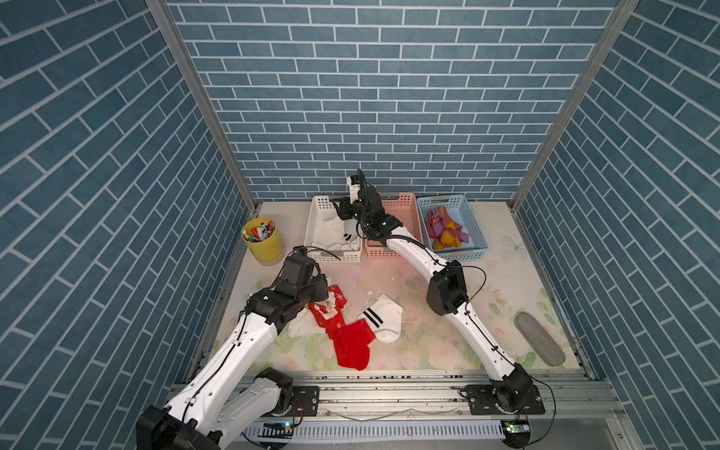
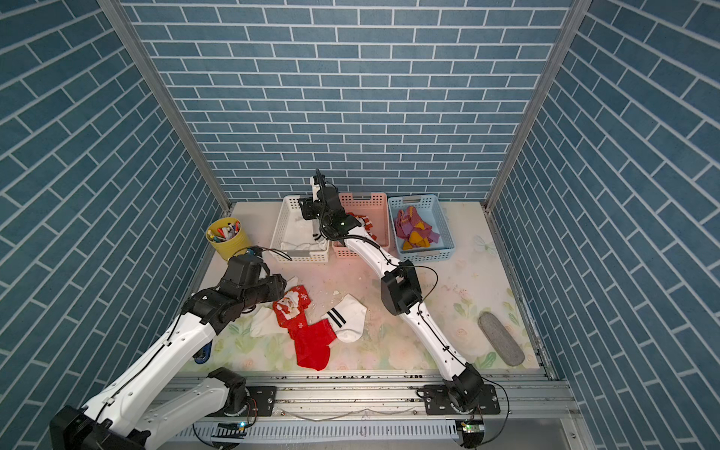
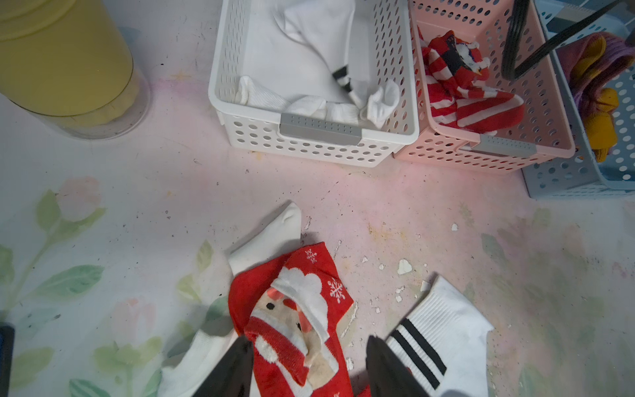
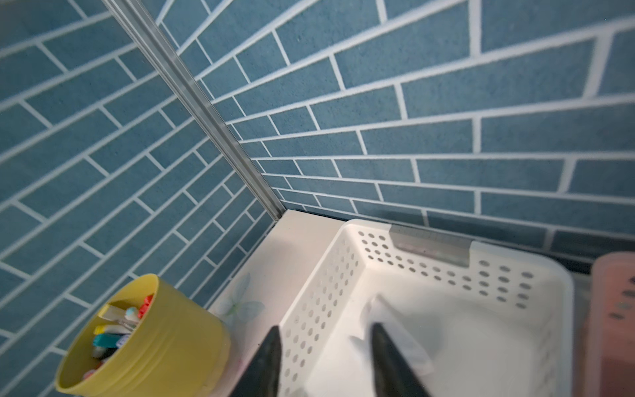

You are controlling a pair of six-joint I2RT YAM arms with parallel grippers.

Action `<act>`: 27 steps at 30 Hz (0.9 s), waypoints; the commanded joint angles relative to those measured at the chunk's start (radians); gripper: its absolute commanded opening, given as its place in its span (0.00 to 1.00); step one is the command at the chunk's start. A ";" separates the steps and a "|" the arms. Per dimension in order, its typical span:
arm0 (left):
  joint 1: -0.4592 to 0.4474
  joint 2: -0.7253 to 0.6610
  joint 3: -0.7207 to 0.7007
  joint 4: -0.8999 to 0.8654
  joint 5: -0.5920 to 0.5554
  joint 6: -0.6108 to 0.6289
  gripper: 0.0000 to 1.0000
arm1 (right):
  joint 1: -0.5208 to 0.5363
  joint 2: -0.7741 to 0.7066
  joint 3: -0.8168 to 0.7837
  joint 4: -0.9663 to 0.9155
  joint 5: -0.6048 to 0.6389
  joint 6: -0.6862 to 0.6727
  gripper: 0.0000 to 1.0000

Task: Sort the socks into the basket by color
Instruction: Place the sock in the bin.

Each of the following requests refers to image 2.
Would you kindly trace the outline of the red white striped sock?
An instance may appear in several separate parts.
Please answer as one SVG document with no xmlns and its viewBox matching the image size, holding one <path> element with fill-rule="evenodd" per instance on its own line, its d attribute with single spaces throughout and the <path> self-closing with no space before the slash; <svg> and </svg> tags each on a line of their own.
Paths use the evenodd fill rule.
<svg viewBox="0 0 720 450">
<path fill-rule="evenodd" d="M 371 220 L 371 218 L 370 218 L 369 216 L 367 216 L 367 215 L 358 215 L 358 214 L 355 214 L 355 213 L 350 213 L 350 215 L 353 216 L 354 218 L 358 219 L 358 220 L 362 223 L 362 225 L 364 226 L 365 230 L 367 231 L 367 233 L 369 234 L 369 236 L 370 236 L 374 241 L 378 241 L 378 237 L 377 237 L 377 234 L 376 234 L 376 230 L 375 230 L 374 224 L 373 224 L 373 222 L 372 222 L 372 220 Z"/>
</svg>

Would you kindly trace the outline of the purple striped sock front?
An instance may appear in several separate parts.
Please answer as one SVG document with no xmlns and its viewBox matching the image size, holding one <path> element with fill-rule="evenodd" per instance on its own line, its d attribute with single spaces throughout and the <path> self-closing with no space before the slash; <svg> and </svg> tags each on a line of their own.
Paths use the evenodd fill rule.
<svg viewBox="0 0 720 450">
<path fill-rule="evenodd" d="M 419 215 L 415 206 L 401 209 L 395 215 L 394 228 L 399 238 L 402 251 L 415 251 L 416 249 L 429 249 L 439 245 L 440 234 L 425 222 Z"/>
</svg>

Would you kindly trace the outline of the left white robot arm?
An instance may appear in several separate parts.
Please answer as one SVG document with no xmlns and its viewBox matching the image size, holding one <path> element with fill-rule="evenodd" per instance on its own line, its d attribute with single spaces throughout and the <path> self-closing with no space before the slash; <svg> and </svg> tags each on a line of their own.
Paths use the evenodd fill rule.
<svg viewBox="0 0 720 450">
<path fill-rule="evenodd" d="M 54 449 L 157 449 L 210 414 L 249 420 L 257 403 L 246 380 L 221 367 L 189 391 L 154 408 L 152 402 L 191 358 L 257 305 L 283 298 L 287 281 L 264 261 L 264 247 L 232 256 L 220 282 L 191 295 L 171 326 L 99 394 L 51 420 Z"/>
</svg>

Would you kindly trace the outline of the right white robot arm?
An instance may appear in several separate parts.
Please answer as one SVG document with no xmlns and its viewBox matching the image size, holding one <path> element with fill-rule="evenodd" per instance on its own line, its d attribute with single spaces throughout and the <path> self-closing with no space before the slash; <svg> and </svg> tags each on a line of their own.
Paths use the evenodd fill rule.
<svg viewBox="0 0 720 450">
<path fill-rule="evenodd" d="M 484 377 L 446 338 L 424 303 L 417 267 L 401 261 L 371 238 L 359 219 L 345 211 L 339 191 L 317 170 L 310 179 L 312 194 L 299 200 L 306 221 L 315 221 L 320 236 L 339 242 L 378 276 L 382 304 L 407 324 L 435 362 L 451 403 L 461 412 L 479 408 Z"/>
</svg>

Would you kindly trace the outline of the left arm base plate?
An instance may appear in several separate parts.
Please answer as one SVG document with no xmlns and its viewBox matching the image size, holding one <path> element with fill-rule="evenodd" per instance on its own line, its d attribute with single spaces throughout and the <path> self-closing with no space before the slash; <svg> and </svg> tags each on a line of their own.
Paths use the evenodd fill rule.
<svg viewBox="0 0 720 450">
<path fill-rule="evenodd" d="M 241 403 L 241 409 L 236 414 L 227 414 L 223 411 L 208 414 L 208 417 L 245 417 L 253 419 L 255 417 L 273 416 L 276 397 L 278 393 L 277 386 L 262 385 L 249 386 L 246 388 L 246 398 Z"/>
</svg>

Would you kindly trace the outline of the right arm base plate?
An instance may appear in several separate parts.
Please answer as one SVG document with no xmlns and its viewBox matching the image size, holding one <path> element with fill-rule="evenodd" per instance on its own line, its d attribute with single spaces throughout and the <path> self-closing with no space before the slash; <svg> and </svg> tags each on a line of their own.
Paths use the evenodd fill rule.
<svg viewBox="0 0 720 450">
<path fill-rule="evenodd" d="M 450 414 L 496 416 L 501 412 L 496 390 L 489 384 L 483 384 L 475 391 L 467 393 L 444 384 L 426 384 L 416 389 L 415 394 L 423 403 L 428 416 L 450 416 Z"/>
</svg>

